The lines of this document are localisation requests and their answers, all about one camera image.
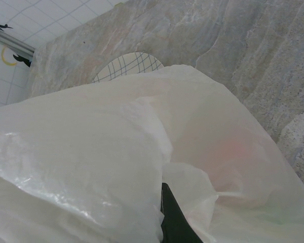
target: plastic bag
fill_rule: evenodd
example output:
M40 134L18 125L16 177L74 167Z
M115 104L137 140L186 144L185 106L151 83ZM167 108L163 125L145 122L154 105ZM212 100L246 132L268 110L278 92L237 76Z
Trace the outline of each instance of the plastic bag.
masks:
M101 122L110 109L122 115ZM119 179L94 177L128 149L107 163ZM238 99L192 67L0 108L0 202L19 198L0 204L6 242L157 242L161 175L204 242L304 242L304 185Z

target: gray marble surface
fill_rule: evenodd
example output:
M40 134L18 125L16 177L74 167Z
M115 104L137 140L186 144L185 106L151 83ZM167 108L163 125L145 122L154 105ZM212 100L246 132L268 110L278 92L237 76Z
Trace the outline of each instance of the gray marble surface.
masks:
M28 96L88 84L135 51L224 84L304 183L304 0L131 0L37 49Z

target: metal bar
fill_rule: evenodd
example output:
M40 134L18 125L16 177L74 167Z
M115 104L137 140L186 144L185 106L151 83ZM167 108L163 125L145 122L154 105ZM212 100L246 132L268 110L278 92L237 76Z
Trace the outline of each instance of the metal bar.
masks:
M22 56L26 59L32 59L35 48L17 40L16 38L4 33L0 30L0 44L10 48L17 55Z

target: white plastic bag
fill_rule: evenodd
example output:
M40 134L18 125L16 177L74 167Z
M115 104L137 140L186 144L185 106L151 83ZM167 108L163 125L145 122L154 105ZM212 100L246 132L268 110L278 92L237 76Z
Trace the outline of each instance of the white plastic bag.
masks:
M156 242L161 174L204 242L304 242L304 185L238 99L192 67L0 108L6 242Z

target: white tile wall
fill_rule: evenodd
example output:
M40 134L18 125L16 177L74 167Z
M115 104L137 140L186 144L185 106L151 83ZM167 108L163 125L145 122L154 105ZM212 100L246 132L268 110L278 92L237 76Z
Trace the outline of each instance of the white tile wall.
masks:
M3 48L0 44L0 106L22 101L29 74L29 68L24 63L16 62L14 52L7 48L4 51L5 61L17 65L5 64L1 57Z
M37 48L127 0L0 0L4 31Z

